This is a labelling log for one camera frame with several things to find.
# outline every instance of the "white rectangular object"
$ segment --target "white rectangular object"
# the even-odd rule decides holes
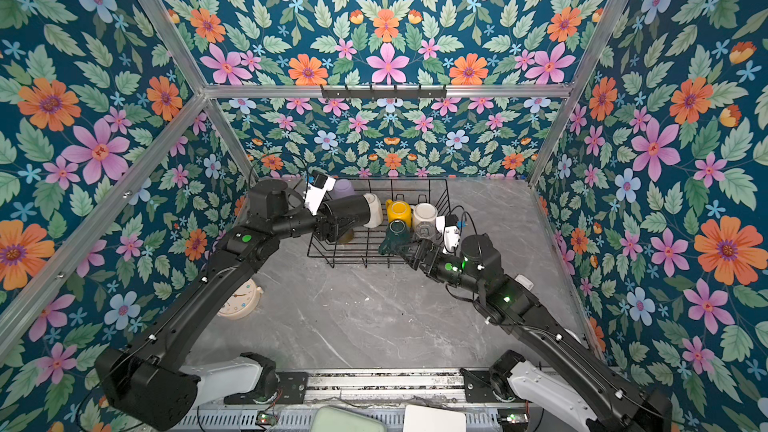
[[[406,406],[402,432],[466,432],[467,418],[461,412],[438,408]]]

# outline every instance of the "white mug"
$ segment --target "white mug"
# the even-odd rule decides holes
[[[413,207],[413,230],[422,222],[435,224],[437,219],[437,209],[432,204],[423,202]]]
[[[379,197],[376,194],[365,194],[363,197],[366,198],[371,209],[371,218],[363,227],[379,227],[384,222],[384,212],[382,211],[382,203]]]

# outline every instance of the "beige clock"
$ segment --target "beige clock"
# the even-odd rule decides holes
[[[252,278],[242,284],[216,313],[220,317],[237,320],[254,311],[264,290]]]

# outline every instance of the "wire basket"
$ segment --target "wire basket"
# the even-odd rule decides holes
[[[355,237],[347,244],[331,244],[318,240],[314,235],[306,256],[324,258],[328,265],[336,264],[405,264],[398,255],[380,255],[379,245],[386,236],[386,201],[402,200],[415,206],[428,202],[437,209],[438,216],[444,216],[451,210],[451,198],[448,194],[448,181],[444,178],[349,178],[355,191],[362,195],[376,194],[382,204],[384,222],[375,228],[355,227]]]

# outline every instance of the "orange flower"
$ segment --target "orange flower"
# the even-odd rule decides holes
[[[615,89],[616,81],[613,78],[603,77],[599,84],[592,89],[592,98],[589,100],[589,115],[595,120],[605,120],[606,116],[614,110],[614,100],[618,97]]]
[[[708,99],[714,93],[711,85],[705,85],[706,79],[697,77],[696,82],[691,79],[683,82],[680,90],[676,90],[672,95],[674,105],[670,107],[670,115],[679,124],[684,124],[687,120],[692,124],[699,119],[699,114],[705,113],[712,105]]]
[[[176,84],[170,83],[166,76],[149,79],[151,89],[147,89],[147,98],[152,101],[152,110],[170,122],[181,108],[181,97]]]
[[[734,48],[730,50],[728,58],[731,63],[742,63],[744,60],[752,57],[752,54],[757,52],[757,47],[751,42],[739,42],[734,45]]]
[[[384,158],[384,165],[394,170],[402,165],[402,158],[397,154],[389,154]]]
[[[523,165],[525,158],[523,154],[510,154],[504,158],[504,168],[518,168]]]
[[[208,245],[206,233],[199,228],[193,230],[185,245],[187,246],[187,250],[184,251],[184,254],[187,255],[189,260],[197,260],[203,256],[205,246]]]
[[[350,22],[353,24],[362,24],[362,19],[363,19],[363,16],[362,16],[362,11],[360,9],[354,10],[350,14]]]
[[[320,59],[316,57],[310,59],[307,54],[300,53],[299,58],[291,59],[288,65],[291,66],[288,75],[298,86],[324,86],[328,83],[328,70],[321,67]]]
[[[587,251],[587,245],[589,244],[589,238],[584,235],[584,231],[576,227],[571,234],[571,245],[574,246],[574,252],[581,255]]]
[[[705,272],[715,270],[715,280],[725,285],[734,284],[736,279],[743,284],[757,281],[753,267],[768,268],[768,252],[754,245],[763,243],[763,235],[755,226],[741,227],[741,220],[723,216],[718,225],[714,219],[701,226],[704,235],[697,235],[694,248],[702,252],[699,264]]]
[[[240,215],[240,211],[243,210],[244,205],[245,205],[245,196],[242,196],[235,201],[235,216]]]
[[[605,334],[603,333],[603,328],[598,325],[598,321],[596,321],[594,317],[589,318],[589,324],[592,327],[594,336],[598,340],[598,346],[600,347],[600,350],[605,352],[605,341],[603,340],[603,338],[605,337]]]
[[[390,9],[381,9],[379,16],[373,19],[373,26],[376,28],[374,32],[384,42],[392,42],[392,39],[400,34],[397,29],[399,25],[400,19],[395,17],[395,13]]]
[[[455,86],[479,86],[482,79],[488,76],[488,69],[485,69],[487,64],[485,58],[478,59],[476,53],[469,53],[466,58],[457,58],[456,66],[451,67],[448,73],[453,77],[451,83]]]
[[[72,117],[80,117],[80,107],[75,104],[80,99],[74,92],[67,91],[67,86],[58,80],[53,83],[42,77],[34,80],[34,87],[22,87],[19,96],[24,99],[18,103],[19,110],[40,129],[46,126],[53,132],[64,130],[64,126],[74,124]]]
[[[205,37],[208,42],[224,42],[224,34],[226,31],[224,26],[221,25],[221,19],[216,15],[209,14],[208,10],[192,10],[192,18],[190,19],[192,27],[197,27],[195,31],[197,35]]]
[[[24,287],[27,274],[37,275],[45,265],[43,258],[53,255],[53,241],[43,240],[47,234],[48,231],[37,224],[30,224],[24,230],[24,222],[20,220],[0,222],[0,279],[5,279],[5,290]]]
[[[424,20],[424,17],[422,17],[422,13],[418,10],[411,10],[408,12],[408,22],[411,24],[419,24],[422,20]]]
[[[739,125],[739,122],[741,121],[741,111],[739,111],[739,106],[736,104],[732,104],[720,113],[720,123],[723,124],[725,127],[735,127]]]
[[[283,159],[278,156],[264,156],[261,158],[261,162],[269,170],[280,170],[283,168]]]
[[[547,27],[549,39],[554,42],[565,42],[567,38],[576,34],[576,27],[581,25],[581,11],[565,7],[560,14],[552,17],[552,24]]]

